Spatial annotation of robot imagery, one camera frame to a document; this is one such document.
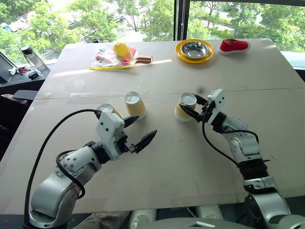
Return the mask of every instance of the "yellow paper cup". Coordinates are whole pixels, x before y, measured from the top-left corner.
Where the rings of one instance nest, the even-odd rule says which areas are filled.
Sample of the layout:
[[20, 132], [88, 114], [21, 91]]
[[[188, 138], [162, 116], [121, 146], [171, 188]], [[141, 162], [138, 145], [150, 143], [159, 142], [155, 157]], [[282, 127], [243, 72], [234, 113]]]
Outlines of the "yellow paper cup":
[[123, 118], [122, 115], [111, 104], [102, 104], [102, 105], [98, 106], [97, 109], [102, 112], [115, 113], [120, 118]]
[[144, 118], [146, 115], [146, 107], [140, 95], [136, 92], [128, 92], [125, 95], [125, 103], [129, 115], [137, 115], [138, 119]]
[[195, 95], [193, 95], [192, 93], [183, 93], [175, 108], [175, 112], [174, 112], [175, 117], [182, 122], [191, 121], [193, 118], [190, 117], [186, 112], [184, 112], [184, 110], [182, 110], [182, 108], [180, 107], [179, 104], [185, 104], [189, 108], [195, 109], [196, 102], [197, 102], [197, 99], [196, 99]]

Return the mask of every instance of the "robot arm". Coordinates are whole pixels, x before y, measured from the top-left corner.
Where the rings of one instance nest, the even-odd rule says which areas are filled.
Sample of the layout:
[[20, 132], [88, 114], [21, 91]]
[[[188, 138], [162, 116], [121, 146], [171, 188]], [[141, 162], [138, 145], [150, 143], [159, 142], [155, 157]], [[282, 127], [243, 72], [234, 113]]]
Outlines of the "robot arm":
[[279, 194], [274, 178], [268, 175], [257, 136], [248, 131], [247, 124], [221, 112], [225, 102], [223, 89], [212, 92], [208, 100], [195, 96], [197, 103], [203, 106], [200, 114], [184, 104], [180, 106], [197, 122], [212, 125], [213, 130], [227, 140], [235, 163], [244, 178], [244, 189], [249, 192], [245, 204], [252, 226], [260, 229], [278, 228], [279, 221], [290, 215], [290, 210], [285, 199]]
[[89, 142], [84, 147], [63, 152], [57, 157], [57, 166], [36, 189], [31, 199], [30, 223], [34, 228], [65, 228], [76, 200], [84, 195], [83, 186], [99, 171], [102, 164], [116, 160], [122, 153], [139, 153], [154, 138], [156, 130], [134, 145], [127, 143], [125, 127], [138, 116], [122, 120], [117, 114], [96, 112], [99, 119], [96, 131], [100, 142]]

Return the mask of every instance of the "water bottle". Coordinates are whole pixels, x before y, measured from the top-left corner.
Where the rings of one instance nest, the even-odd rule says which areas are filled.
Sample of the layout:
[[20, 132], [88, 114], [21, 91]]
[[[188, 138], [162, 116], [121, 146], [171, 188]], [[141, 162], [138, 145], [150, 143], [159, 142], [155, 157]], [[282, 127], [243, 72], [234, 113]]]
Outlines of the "water bottle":
[[22, 47], [21, 51], [25, 59], [31, 62], [36, 68], [38, 68], [38, 70], [44, 71], [48, 68], [46, 64], [39, 58], [39, 56], [33, 51], [33, 49], [30, 46], [26, 45]]

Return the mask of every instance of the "red sneaker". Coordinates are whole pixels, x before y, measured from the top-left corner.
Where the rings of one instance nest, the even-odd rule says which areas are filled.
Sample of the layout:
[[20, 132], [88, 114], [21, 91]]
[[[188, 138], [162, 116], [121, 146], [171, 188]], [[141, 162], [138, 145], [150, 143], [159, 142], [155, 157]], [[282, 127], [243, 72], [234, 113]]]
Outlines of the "red sneaker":
[[227, 39], [227, 40], [223, 40], [218, 52], [222, 55], [228, 55], [231, 53], [246, 52], [249, 49], [250, 49], [249, 42]]

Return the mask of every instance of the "metal bowl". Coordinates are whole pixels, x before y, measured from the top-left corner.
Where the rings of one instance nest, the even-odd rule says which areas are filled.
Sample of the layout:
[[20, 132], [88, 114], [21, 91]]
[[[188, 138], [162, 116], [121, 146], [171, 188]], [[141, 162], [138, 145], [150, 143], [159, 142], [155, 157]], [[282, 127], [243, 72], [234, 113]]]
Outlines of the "metal bowl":
[[187, 58], [201, 59], [209, 53], [209, 49], [202, 42], [191, 41], [181, 46], [181, 52]]

